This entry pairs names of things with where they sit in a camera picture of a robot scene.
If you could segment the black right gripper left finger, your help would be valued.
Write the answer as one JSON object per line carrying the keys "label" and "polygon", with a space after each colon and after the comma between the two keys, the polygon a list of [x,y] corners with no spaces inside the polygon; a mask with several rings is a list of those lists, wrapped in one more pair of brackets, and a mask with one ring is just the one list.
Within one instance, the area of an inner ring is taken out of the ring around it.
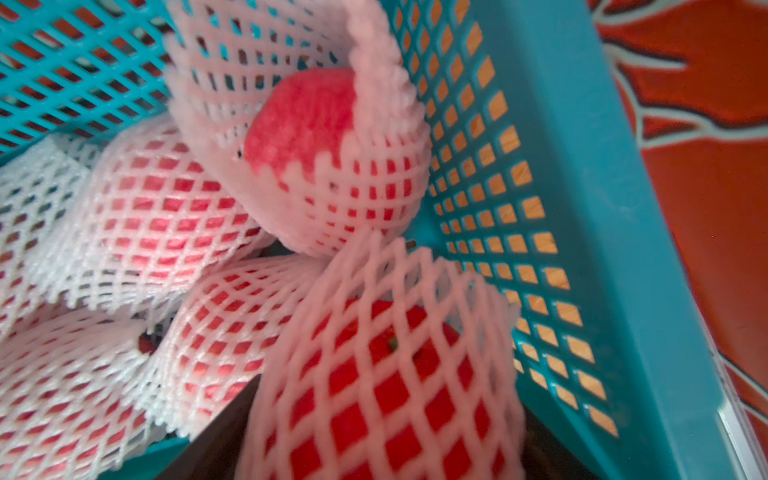
{"label": "black right gripper left finger", "polygon": [[156,479],[232,480],[260,381],[258,374]]}

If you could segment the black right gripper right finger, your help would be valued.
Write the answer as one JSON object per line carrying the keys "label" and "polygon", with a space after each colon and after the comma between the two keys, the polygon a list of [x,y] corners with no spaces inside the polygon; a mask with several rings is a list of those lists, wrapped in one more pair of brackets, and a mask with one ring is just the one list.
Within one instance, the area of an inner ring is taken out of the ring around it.
{"label": "black right gripper right finger", "polygon": [[552,432],[524,408],[526,434],[522,464],[528,480],[597,480]]}

